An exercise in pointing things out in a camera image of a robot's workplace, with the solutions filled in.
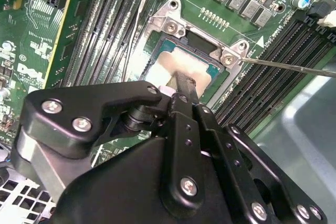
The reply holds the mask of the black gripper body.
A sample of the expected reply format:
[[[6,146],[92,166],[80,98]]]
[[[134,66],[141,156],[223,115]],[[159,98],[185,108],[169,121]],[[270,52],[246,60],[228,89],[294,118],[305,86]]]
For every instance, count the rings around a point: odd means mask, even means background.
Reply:
[[[62,193],[53,223],[247,223],[224,197],[212,160],[199,165],[205,200],[189,218],[176,218],[160,199],[166,140],[145,140],[76,178]]]

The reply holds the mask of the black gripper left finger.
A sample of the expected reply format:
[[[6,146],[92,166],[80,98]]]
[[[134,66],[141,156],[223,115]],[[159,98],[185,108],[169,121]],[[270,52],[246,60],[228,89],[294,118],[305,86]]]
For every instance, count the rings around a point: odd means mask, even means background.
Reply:
[[[196,82],[175,72],[146,81],[37,90],[23,103],[13,167],[57,204],[79,176],[150,139],[166,140],[160,199],[166,210],[199,210],[205,199]]]

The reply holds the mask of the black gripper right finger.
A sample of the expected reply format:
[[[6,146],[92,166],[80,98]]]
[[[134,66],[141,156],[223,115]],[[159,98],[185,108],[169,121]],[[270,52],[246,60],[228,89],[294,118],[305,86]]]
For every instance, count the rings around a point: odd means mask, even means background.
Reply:
[[[232,223],[328,223],[323,210],[239,127],[193,107]]]

